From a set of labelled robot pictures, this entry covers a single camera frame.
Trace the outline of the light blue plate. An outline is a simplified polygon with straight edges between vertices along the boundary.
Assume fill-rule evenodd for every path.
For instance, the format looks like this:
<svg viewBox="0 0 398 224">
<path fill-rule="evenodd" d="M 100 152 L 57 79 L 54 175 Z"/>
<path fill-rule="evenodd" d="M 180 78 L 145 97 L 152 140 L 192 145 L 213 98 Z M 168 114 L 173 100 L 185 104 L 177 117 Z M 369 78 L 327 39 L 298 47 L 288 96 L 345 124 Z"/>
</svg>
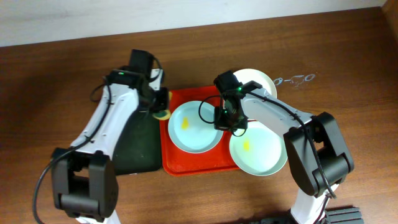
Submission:
<svg viewBox="0 0 398 224">
<path fill-rule="evenodd" d="M 214 106 L 201 101 L 189 101 L 178 106 L 168 122 L 168 133 L 171 141 L 180 150 L 192 154 L 200 154 L 213 149 L 223 136 L 223 132 L 214 128 L 213 124 L 204 122 L 214 115 Z M 183 130 L 181 123 L 184 117 L 189 120 L 189 128 Z"/>
</svg>

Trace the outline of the green and yellow sponge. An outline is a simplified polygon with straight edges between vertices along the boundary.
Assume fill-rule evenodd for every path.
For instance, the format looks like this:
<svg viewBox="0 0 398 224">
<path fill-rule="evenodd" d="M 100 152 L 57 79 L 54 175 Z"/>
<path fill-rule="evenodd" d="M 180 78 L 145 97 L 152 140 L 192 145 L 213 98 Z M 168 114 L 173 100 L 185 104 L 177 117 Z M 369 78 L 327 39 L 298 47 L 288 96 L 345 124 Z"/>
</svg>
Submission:
<svg viewBox="0 0 398 224">
<path fill-rule="evenodd" d="M 171 117 L 171 112 L 170 112 L 169 106 L 170 106 L 170 101 L 172 99 L 172 93 L 169 91 L 167 93 L 167 96 L 168 96 L 168 98 L 167 98 L 165 109 L 152 114 L 152 116 L 155 119 L 164 121 L 164 120 L 168 120 Z"/>
</svg>

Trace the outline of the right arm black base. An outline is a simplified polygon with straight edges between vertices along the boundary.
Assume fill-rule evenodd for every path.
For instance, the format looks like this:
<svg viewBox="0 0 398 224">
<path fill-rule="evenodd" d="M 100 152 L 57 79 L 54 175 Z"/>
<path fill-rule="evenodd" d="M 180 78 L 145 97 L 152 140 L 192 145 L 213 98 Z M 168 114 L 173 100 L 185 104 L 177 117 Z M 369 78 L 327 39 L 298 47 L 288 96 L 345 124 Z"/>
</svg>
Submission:
<svg viewBox="0 0 398 224">
<path fill-rule="evenodd" d="M 323 212 L 317 223 L 321 224 L 364 224 L 362 213 L 358 207 L 342 208 L 335 210 L 315 209 L 310 212 L 310 221 L 316 221 Z"/>
</svg>

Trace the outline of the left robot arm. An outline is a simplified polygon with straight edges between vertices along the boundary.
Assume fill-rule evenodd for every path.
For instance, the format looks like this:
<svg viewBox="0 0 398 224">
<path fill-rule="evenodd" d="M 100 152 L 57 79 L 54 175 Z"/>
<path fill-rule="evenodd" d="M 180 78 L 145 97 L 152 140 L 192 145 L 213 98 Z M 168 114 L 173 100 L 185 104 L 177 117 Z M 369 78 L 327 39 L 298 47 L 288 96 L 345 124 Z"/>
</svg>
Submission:
<svg viewBox="0 0 398 224">
<path fill-rule="evenodd" d="M 57 148 L 51 173 L 55 207 L 78 223 L 119 223 L 115 211 L 119 186 L 113 154 L 122 131 L 137 112 L 163 113 L 169 93 L 164 70 L 151 53 L 134 49 L 129 63 L 104 78 L 99 104 L 67 149 Z"/>
</svg>

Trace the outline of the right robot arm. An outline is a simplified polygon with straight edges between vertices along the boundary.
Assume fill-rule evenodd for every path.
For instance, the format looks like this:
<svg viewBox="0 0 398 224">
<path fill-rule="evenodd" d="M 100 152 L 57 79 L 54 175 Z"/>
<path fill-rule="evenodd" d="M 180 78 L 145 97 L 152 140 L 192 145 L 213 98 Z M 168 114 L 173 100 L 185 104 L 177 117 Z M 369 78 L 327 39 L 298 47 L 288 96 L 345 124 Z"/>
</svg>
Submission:
<svg viewBox="0 0 398 224">
<path fill-rule="evenodd" d="M 241 83 L 228 70 L 214 79 L 220 94 L 215 129 L 247 129 L 254 119 L 284 140 L 290 173 L 299 187 L 294 205 L 280 223 L 330 223 L 326 205 L 353 171 L 354 162 L 336 119 L 313 115 L 278 100 L 254 80 Z"/>
</svg>

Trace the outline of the light green plate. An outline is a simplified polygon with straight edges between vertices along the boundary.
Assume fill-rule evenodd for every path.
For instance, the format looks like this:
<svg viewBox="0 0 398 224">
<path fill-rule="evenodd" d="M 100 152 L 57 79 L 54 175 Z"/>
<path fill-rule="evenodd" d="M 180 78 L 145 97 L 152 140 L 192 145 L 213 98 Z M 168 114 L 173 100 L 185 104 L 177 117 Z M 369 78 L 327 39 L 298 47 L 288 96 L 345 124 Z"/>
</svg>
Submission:
<svg viewBox="0 0 398 224">
<path fill-rule="evenodd" d="M 267 176 L 280 171 L 287 162 L 285 143 L 280 136 L 258 121 L 248 123 L 245 132 L 231 136 L 229 153 L 234 163 L 251 175 Z M 250 140 L 250 151 L 243 150 L 243 141 Z"/>
</svg>

